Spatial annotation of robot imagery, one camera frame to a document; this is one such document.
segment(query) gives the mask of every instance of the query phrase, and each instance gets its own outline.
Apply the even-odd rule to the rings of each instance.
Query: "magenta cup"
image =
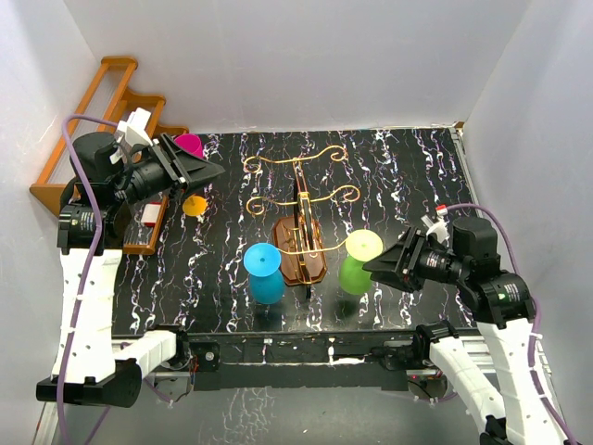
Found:
[[[202,140],[197,134],[180,134],[175,138],[175,143],[180,146],[183,151],[198,158],[204,158],[204,148],[202,147]]]

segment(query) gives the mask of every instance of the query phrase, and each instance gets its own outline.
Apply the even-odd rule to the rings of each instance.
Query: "white cable clip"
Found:
[[[439,216],[437,222],[433,222],[428,215],[422,217],[423,223],[428,229],[427,235],[435,234],[439,243],[444,242],[448,238],[447,225],[442,217]]]
[[[448,213],[448,211],[447,211],[447,206],[445,206],[445,205],[438,206],[438,207],[436,208],[436,214],[437,214],[438,216],[445,216],[447,213]]]

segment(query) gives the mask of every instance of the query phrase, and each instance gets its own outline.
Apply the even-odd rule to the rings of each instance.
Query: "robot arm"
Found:
[[[532,382],[531,373],[546,382],[541,363],[531,369],[527,362],[535,305],[524,280],[500,270],[496,231],[488,220],[460,218],[453,223],[452,249],[447,249],[439,242],[442,230],[426,225],[429,235],[409,228],[363,269],[372,273],[373,281],[406,292],[422,289],[426,279],[457,286],[484,336],[500,393],[472,362],[448,322],[418,326],[407,355],[443,371],[472,415],[481,445],[568,443]],[[549,394],[545,385],[544,391]]]
[[[184,333],[175,326],[158,326],[115,353],[111,347],[115,279],[123,236],[132,218],[128,205],[167,189],[177,196],[190,196],[224,172],[217,164],[183,152],[166,134],[151,141],[145,133],[149,117],[150,113],[138,108],[120,122],[115,134],[89,133],[73,143],[104,229],[79,295],[82,267],[96,225],[87,191],[75,178],[81,195],[71,202],[70,196],[62,197],[58,224],[57,246],[64,273],[60,343],[51,375],[37,384],[39,401],[57,400],[58,376],[72,332],[63,380],[67,403],[132,406],[145,376],[165,361],[183,359]],[[135,153],[140,153],[140,159],[134,163]],[[70,327],[72,319],[77,320],[75,328]]]

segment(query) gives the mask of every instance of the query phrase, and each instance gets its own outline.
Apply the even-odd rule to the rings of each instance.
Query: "blue cup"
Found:
[[[274,304],[284,295],[284,278],[278,269],[280,251],[269,243],[251,246],[243,257],[249,273],[249,290],[253,299],[261,304]]]
[[[284,278],[280,270],[276,269],[268,276],[249,276],[249,290],[255,301],[261,304],[274,304],[284,295]]]

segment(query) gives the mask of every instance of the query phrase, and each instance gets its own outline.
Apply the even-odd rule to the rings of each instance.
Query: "wooden step rack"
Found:
[[[162,95],[141,95],[128,86],[138,62],[133,57],[103,57],[101,65],[91,81],[74,113],[87,114],[107,121],[126,120],[130,113],[142,107],[152,114],[146,125],[150,137],[162,133],[186,134],[187,127],[169,126],[159,122],[166,99]],[[90,132],[114,132],[106,125],[74,120],[69,123],[68,132],[72,140]],[[66,183],[74,177],[69,164],[68,150],[63,137],[57,141],[52,154],[44,165],[39,178],[29,190],[54,215],[59,215],[59,199]],[[131,224],[126,232],[123,252],[126,254],[152,255],[156,251],[160,225],[162,224],[168,199],[162,197],[158,220],[154,227]],[[132,206],[132,211],[142,211],[145,203]]]

